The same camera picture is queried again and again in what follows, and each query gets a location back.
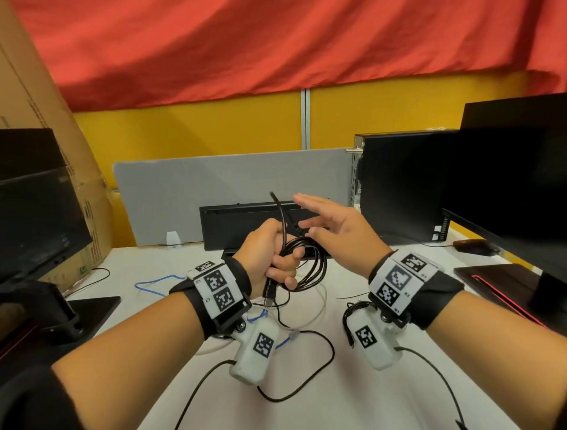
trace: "screw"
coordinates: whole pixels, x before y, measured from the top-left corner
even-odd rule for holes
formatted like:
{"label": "screw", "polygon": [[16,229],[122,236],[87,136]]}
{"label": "screw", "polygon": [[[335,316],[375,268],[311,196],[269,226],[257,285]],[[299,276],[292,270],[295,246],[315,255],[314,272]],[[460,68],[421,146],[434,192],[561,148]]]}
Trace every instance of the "screw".
{"label": "screw", "polygon": [[246,328],[246,323],[243,320],[240,320],[240,322],[236,324],[235,330],[238,333],[242,333],[245,328]]}

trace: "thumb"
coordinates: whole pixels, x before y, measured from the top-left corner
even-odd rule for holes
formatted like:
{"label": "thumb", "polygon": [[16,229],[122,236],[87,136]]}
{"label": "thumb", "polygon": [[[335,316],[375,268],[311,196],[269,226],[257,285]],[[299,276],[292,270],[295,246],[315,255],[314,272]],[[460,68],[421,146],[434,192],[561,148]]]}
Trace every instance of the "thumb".
{"label": "thumb", "polygon": [[306,236],[314,239],[331,255],[333,255],[336,252],[337,248],[340,247],[338,243],[338,236],[335,233],[331,233],[329,230],[322,227],[311,227],[309,229],[309,233],[307,233]]}

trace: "white desk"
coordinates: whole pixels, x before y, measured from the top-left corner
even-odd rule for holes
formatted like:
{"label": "white desk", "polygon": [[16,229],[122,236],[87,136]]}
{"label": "white desk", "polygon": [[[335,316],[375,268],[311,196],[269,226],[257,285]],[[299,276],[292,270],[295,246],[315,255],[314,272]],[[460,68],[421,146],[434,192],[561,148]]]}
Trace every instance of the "white desk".
{"label": "white desk", "polygon": [[[461,235],[451,231],[450,240],[460,238]],[[443,265],[447,273],[464,265],[505,262],[497,256],[460,254],[453,248],[434,249],[420,244],[407,247]],[[101,331],[104,331],[159,299],[154,294],[136,290],[134,283],[172,273],[182,276],[187,268],[212,256],[218,258],[220,254],[220,251],[205,252],[201,244],[187,245],[179,250],[165,247],[117,248],[101,264],[111,271],[110,277],[73,295],[73,298],[122,297],[122,303],[102,327]],[[83,283],[102,276],[102,271],[94,271]],[[168,279],[149,288],[167,293],[177,282]],[[335,346],[334,362],[299,394],[282,403],[266,401],[255,387],[243,385],[230,377],[229,366],[223,366],[215,370],[199,389],[181,429],[457,429],[457,412],[445,384],[421,359],[405,353],[395,366],[376,372],[360,351],[349,347],[341,317],[346,302],[356,299],[336,298],[367,291],[367,282],[330,260],[323,284],[328,291],[327,311],[312,327],[327,336]],[[286,293],[281,291],[278,297],[283,300]],[[282,308],[282,320],[289,325],[299,325],[311,319],[320,306],[321,298],[315,289],[292,293],[290,303]],[[284,332],[281,336],[281,339],[285,338]],[[220,341],[210,339],[203,348],[217,342]],[[421,352],[445,375],[459,401],[468,428],[517,429],[425,332],[410,325],[399,342]],[[233,342],[221,351],[191,359],[156,402],[140,430],[173,430],[201,377],[219,361],[233,358],[238,346],[237,342]],[[323,339],[303,334],[277,351],[262,386],[268,395],[282,397],[299,386],[330,356],[329,346]]]}

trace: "black mouse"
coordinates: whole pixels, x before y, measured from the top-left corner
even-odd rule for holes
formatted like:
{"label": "black mouse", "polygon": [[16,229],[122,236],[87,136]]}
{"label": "black mouse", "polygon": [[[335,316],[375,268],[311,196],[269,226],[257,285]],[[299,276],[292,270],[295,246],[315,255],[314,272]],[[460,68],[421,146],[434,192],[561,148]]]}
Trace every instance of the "black mouse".
{"label": "black mouse", "polygon": [[453,242],[453,246],[459,252],[467,254],[485,255],[492,257],[500,252],[500,249],[485,239],[465,239]]}

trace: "right hand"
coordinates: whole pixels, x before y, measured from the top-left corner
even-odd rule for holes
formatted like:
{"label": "right hand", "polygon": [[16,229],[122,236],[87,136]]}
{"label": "right hand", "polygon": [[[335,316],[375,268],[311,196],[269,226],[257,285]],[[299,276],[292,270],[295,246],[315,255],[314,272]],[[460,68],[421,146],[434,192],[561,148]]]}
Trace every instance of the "right hand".
{"label": "right hand", "polygon": [[345,269],[368,279],[378,262],[392,252],[356,209],[307,194],[296,194],[293,201],[319,214],[300,221],[299,227],[309,228],[306,236],[316,240]]}

